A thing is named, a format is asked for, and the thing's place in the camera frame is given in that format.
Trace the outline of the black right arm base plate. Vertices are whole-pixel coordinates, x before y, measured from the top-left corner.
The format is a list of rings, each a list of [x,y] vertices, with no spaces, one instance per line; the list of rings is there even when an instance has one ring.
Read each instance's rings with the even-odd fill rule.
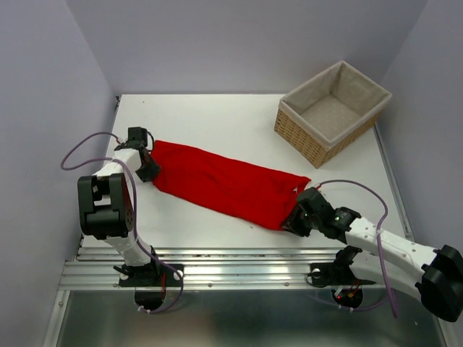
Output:
[[[310,272],[307,274],[306,280],[311,279],[311,285],[317,288],[326,286],[350,286],[373,285],[375,282],[371,280],[358,279],[350,269],[350,265],[354,262],[354,257],[362,252],[361,249],[353,246],[347,246],[336,253],[335,259],[332,262],[315,262],[310,265]]]

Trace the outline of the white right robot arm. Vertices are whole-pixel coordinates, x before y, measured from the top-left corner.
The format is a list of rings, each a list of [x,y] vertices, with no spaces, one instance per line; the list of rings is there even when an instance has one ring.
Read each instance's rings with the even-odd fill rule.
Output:
[[[332,207],[316,188],[297,196],[282,228],[298,236],[316,230],[344,244],[332,262],[313,263],[306,275],[311,286],[331,288],[340,306],[358,308],[364,285],[383,284],[447,322],[462,313],[462,255],[453,247],[424,246],[379,228],[348,207]]]

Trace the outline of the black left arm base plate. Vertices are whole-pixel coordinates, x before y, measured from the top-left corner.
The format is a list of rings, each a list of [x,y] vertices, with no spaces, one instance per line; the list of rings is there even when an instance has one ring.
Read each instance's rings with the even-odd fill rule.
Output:
[[[113,269],[119,274],[119,286],[122,288],[179,288],[181,286],[180,279],[174,271],[164,266],[159,267],[155,263],[138,267],[115,265]]]

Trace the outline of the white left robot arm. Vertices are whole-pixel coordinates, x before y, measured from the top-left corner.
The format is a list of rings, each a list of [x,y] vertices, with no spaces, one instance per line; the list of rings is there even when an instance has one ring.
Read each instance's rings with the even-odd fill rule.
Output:
[[[100,170],[77,181],[81,230],[122,256],[124,264],[115,270],[125,286],[133,286],[136,281],[152,285],[161,276],[161,267],[152,259],[156,252],[135,232],[135,197],[127,186],[135,181],[129,174],[150,182],[159,171],[147,149],[118,146]]]

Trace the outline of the red t shirt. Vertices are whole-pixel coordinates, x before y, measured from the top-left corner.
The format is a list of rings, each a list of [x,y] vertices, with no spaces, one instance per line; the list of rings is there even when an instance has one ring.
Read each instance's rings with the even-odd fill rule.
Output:
[[[306,176],[162,140],[155,141],[151,157],[161,167],[153,180],[158,190],[274,231],[310,183]]]

